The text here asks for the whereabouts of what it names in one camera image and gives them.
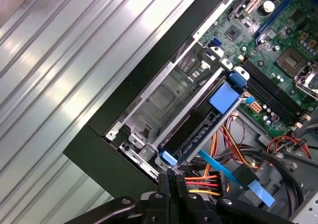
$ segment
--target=green circuit board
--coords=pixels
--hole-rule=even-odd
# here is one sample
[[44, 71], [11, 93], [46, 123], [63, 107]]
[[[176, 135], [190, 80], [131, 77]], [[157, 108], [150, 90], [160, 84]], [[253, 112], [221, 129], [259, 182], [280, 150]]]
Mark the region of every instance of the green circuit board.
[[[255, 65], [258, 65], [260, 61], [263, 62], [258, 68], [303, 109], [312, 112], [318, 103], [296, 88], [295, 78], [278, 66], [277, 60], [288, 49], [293, 48], [306, 60], [306, 65], [318, 61], [316, 44], [318, 6], [312, 0], [290, 0], [268, 28], [262, 32], [261, 39], [264, 43], [259, 43], [257, 39], [260, 36], [257, 32], [270, 18], [270, 14], [266, 15], [261, 11], [261, 5], [265, 1], [268, 0], [262, 0], [258, 8], [248, 16], [229, 19], [229, 13], [232, 11], [229, 8], [202, 36], [200, 43], [207, 46], [213, 39], [217, 39], [222, 43], [220, 47], [225, 52], [225, 56], [236, 66], [240, 65], [242, 57], [247, 56]], [[284, 1], [273, 1], [275, 9], [280, 8]], [[258, 102], [257, 94], [252, 95]], [[262, 118], [266, 115], [266, 111], [254, 113], [248, 107], [243, 109], [273, 136], [286, 134], [291, 129], [290, 125], [286, 125], [281, 120], [271, 126], [265, 125]]]

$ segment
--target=corrugated metal surface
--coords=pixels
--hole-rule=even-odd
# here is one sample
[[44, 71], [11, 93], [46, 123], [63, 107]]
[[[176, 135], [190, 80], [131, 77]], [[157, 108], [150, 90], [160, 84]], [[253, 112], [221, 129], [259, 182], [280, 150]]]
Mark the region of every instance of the corrugated metal surface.
[[[9, 18], [0, 29], [0, 223], [62, 223], [110, 198], [63, 149], [194, 0], [8, 1], [0, 10], [1, 23]], [[11, 17], [9, 4], [18, 8]]]

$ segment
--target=blue pci slot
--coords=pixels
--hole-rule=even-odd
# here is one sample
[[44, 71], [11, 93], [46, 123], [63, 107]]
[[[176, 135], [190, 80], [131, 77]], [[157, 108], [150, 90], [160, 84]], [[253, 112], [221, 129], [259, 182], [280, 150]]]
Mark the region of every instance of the blue pci slot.
[[273, 24], [275, 19], [279, 16], [279, 14], [292, 2], [292, 0], [284, 0], [279, 7], [272, 13], [269, 19], [263, 24], [262, 27], [256, 32], [256, 44], [259, 41], [261, 35]]

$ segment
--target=motherboard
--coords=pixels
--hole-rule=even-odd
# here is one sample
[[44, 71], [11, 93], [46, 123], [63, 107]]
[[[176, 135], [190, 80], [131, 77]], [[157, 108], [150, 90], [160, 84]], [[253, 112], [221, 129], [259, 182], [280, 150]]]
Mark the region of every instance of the motherboard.
[[242, 109], [276, 137], [318, 105], [317, 41], [318, 0], [236, 0], [200, 43], [249, 72], [246, 96], [255, 101]]

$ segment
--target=ram slot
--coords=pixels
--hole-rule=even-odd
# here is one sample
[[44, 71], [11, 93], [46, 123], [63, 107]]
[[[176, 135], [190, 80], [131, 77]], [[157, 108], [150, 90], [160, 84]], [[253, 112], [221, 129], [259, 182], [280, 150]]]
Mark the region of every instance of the ram slot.
[[243, 64], [249, 73], [247, 87], [257, 99], [266, 103], [284, 122], [294, 124], [299, 121], [304, 110], [272, 80], [264, 75], [252, 62]]

